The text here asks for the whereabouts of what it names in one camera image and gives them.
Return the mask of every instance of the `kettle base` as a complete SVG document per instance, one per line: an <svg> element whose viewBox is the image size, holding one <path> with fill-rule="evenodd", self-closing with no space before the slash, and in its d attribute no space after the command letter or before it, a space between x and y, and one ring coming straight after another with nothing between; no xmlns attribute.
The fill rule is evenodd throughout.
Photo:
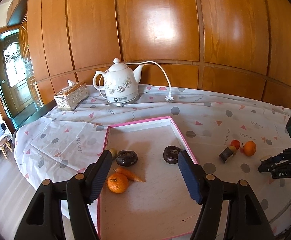
<svg viewBox="0 0 291 240"><path fill-rule="evenodd" d="M112 102L109 102L108 101L108 105L109 106L116 106L116 107L122 107L122 106L125 106L127 104L133 104L135 103L136 101L138 101L140 98L140 94L138 94L135 98L131 99L130 101L127 101L127 102L122 102L122 103L112 103Z"/></svg>

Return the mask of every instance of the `wood paneled wall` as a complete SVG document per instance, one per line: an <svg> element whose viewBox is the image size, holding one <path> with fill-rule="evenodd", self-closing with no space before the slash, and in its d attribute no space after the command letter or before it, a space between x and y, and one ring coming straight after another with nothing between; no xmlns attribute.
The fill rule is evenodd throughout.
<svg viewBox="0 0 291 240"><path fill-rule="evenodd" d="M44 103L67 79L91 84L117 57L156 60L176 87L291 108L287 0L28 0L27 15ZM155 65L141 83L167 85Z"/></svg>

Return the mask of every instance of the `doorway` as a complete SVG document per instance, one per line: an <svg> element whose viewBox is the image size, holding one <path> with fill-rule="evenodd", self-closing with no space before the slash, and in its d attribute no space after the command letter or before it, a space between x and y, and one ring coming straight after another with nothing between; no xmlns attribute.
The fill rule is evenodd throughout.
<svg viewBox="0 0 291 240"><path fill-rule="evenodd" d="M19 29L0 34L0 100L15 129L42 107L24 41Z"/></svg>

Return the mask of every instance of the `kettle lid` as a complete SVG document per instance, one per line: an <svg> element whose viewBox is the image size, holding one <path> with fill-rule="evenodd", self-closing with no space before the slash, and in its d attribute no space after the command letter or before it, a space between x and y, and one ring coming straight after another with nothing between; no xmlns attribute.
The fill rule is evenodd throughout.
<svg viewBox="0 0 291 240"><path fill-rule="evenodd" d="M109 72L119 71L127 68L127 65L120 63L120 60L117 57L113 60L113 63L114 64L109 68Z"/></svg>

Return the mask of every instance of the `wooden stool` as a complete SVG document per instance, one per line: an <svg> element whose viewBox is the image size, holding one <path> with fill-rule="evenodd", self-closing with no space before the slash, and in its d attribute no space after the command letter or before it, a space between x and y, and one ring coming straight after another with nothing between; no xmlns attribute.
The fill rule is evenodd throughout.
<svg viewBox="0 0 291 240"><path fill-rule="evenodd" d="M13 152L12 148L11 148L11 144L9 143L8 141L8 138L7 137L4 137L0 140L0 148L2 150L2 153L5 157L5 159L7 159L7 153L5 152L5 149L4 149L4 146L7 146L8 149Z"/></svg>

